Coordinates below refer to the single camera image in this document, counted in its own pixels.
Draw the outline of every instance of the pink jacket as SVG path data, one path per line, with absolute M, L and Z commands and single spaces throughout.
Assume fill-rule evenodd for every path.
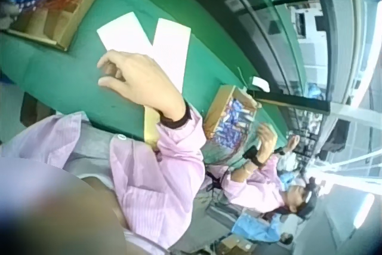
M 243 183 L 232 181 L 230 173 L 227 173 L 221 187 L 229 202 L 252 208 L 260 213 L 284 206 L 280 194 L 282 183 L 276 171 L 277 161 L 277 156 L 271 156 L 262 170 L 255 170 Z M 223 176 L 227 166 L 211 166 L 209 169 L 216 178 L 219 178 Z
M 130 228 L 164 248 L 189 227 L 193 199 L 204 179 L 202 118 L 193 109 L 191 114 L 192 119 L 177 130 L 158 124 L 160 159 L 145 143 L 118 136 L 110 142 L 115 192 Z M 63 168 L 83 121 L 88 119 L 82 112 L 46 118 L 2 145 L 1 156 Z

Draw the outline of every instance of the hand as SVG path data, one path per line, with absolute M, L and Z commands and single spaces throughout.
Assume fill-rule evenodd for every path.
M 290 152 L 294 150 L 297 147 L 299 142 L 300 142 L 300 136 L 292 136 L 289 139 L 288 144 L 284 147 L 284 152 Z
M 261 124 L 257 129 L 257 136 L 261 140 L 257 160 L 264 164 L 275 150 L 277 134 L 271 125 Z
M 182 95 L 161 67 L 150 57 L 108 51 L 97 63 L 106 74 L 99 86 L 110 88 L 134 103 L 161 111 L 178 121 L 186 113 Z

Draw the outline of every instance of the cardboard divider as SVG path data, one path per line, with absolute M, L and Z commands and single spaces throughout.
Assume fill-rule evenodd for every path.
M 23 13 L 7 32 L 66 51 L 94 1 L 79 0 L 78 3 L 69 3 L 62 10 L 42 8 Z

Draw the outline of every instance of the blue shirt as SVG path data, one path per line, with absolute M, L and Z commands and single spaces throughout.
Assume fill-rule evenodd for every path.
M 245 239 L 277 242 L 280 240 L 280 214 L 272 217 L 270 225 L 267 225 L 249 214 L 241 214 L 233 225 L 231 232 L 240 235 Z

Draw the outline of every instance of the green table surface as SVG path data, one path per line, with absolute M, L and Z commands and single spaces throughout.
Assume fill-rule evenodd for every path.
M 96 63 L 106 50 L 96 30 L 132 11 L 151 41 L 158 18 L 173 20 L 149 0 L 95 0 L 68 52 L 0 34 L 0 67 L 22 89 L 53 109 L 62 113 L 83 110 L 98 127 L 142 139 L 143 107 L 97 85 L 101 72 Z M 232 71 L 193 34 L 184 75 L 184 98 L 205 115 L 223 84 L 242 87 Z M 274 124 L 264 109 L 257 118 Z M 276 130 L 285 135 L 285 130 Z

